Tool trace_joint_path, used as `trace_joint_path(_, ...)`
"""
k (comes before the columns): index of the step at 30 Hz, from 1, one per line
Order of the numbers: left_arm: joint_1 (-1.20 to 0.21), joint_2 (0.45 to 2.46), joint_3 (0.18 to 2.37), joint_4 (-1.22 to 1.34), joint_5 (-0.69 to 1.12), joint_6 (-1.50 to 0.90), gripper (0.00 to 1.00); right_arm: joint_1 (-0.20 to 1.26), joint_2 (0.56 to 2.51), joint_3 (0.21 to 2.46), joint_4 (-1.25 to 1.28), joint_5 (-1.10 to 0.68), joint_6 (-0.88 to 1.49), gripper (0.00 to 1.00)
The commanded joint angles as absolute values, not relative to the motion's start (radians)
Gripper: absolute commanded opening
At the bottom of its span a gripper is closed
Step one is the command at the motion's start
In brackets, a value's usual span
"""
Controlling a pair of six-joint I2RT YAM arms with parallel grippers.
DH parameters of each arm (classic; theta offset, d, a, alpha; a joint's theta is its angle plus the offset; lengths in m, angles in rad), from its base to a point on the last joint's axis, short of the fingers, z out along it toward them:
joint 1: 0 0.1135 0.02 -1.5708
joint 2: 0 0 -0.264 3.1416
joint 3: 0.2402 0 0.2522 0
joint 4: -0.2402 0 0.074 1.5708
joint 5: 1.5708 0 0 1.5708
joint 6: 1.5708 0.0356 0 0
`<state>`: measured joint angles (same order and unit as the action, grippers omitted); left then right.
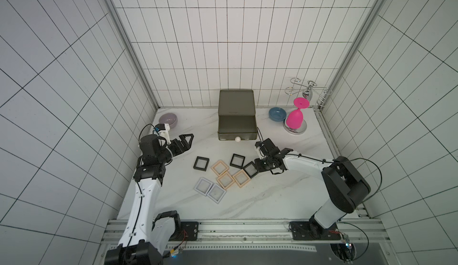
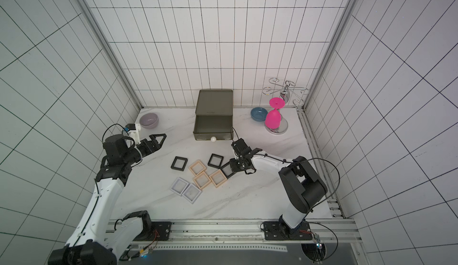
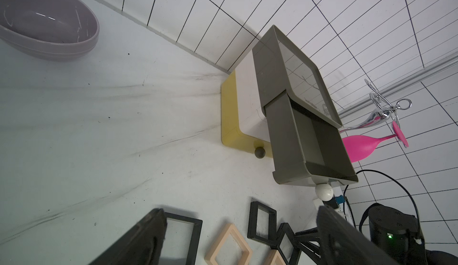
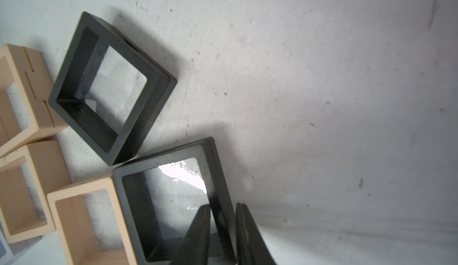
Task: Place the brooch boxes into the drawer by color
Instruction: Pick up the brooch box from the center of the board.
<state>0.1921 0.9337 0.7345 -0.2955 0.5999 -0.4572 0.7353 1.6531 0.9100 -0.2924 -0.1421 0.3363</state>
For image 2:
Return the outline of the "black brooch box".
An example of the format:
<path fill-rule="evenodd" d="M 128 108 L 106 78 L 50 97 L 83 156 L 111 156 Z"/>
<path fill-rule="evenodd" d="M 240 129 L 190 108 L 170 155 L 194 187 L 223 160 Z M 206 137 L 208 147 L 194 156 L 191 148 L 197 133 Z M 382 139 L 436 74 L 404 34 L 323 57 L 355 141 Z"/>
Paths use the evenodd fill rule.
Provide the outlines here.
<path fill-rule="evenodd" d="M 232 176 L 234 176 L 236 174 L 231 168 L 231 162 L 230 161 L 225 163 L 224 165 L 222 165 L 220 170 L 223 172 L 223 174 L 225 175 L 225 177 L 227 179 L 231 178 Z"/>
<path fill-rule="evenodd" d="M 208 166 L 216 169 L 220 169 L 223 165 L 224 157 L 218 154 L 211 154 L 208 161 Z"/>
<path fill-rule="evenodd" d="M 188 163 L 187 158 L 176 156 L 174 158 L 174 161 L 172 162 L 171 169 L 177 170 L 177 171 L 184 171 L 186 169 L 187 163 Z"/>

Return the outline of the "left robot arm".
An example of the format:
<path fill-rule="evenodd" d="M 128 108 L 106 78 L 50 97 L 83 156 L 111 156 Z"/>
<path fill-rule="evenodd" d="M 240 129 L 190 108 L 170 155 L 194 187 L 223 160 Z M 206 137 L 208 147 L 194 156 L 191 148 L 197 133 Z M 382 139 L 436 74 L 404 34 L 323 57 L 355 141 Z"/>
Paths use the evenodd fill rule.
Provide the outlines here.
<path fill-rule="evenodd" d="M 88 207 L 65 246 L 50 254 L 50 265 L 116 265 L 132 241 L 150 237 L 152 225 L 146 211 L 125 216 L 120 228 L 111 235 L 106 230 L 133 166 L 160 150 L 166 138 L 165 134 L 158 134 L 139 140 L 119 134 L 104 140 L 106 155 Z"/>

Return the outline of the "three-tier drawer cabinet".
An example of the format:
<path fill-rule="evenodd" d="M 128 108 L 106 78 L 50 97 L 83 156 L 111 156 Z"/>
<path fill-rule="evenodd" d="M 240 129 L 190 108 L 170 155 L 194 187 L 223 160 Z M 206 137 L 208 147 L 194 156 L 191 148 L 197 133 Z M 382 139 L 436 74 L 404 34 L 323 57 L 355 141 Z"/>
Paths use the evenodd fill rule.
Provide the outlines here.
<path fill-rule="evenodd" d="M 233 139 L 233 91 L 199 91 L 193 135 L 196 140 Z"/>

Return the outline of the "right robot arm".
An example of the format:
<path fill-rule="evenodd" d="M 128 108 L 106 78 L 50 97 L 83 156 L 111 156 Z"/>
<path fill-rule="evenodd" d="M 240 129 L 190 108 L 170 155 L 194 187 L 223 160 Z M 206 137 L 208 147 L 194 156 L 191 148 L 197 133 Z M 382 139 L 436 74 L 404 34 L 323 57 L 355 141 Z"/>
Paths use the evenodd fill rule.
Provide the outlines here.
<path fill-rule="evenodd" d="M 247 175 L 261 170 L 278 174 L 288 203 L 278 221 L 263 222 L 261 230 L 266 241 L 310 241 L 314 234 L 306 216 L 328 193 L 328 188 L 309 160 L 298 156 L 292 161 L 252 149 L 240 138 L 231 144 L 235 157 L 229 162 L 234 173 Z"/>

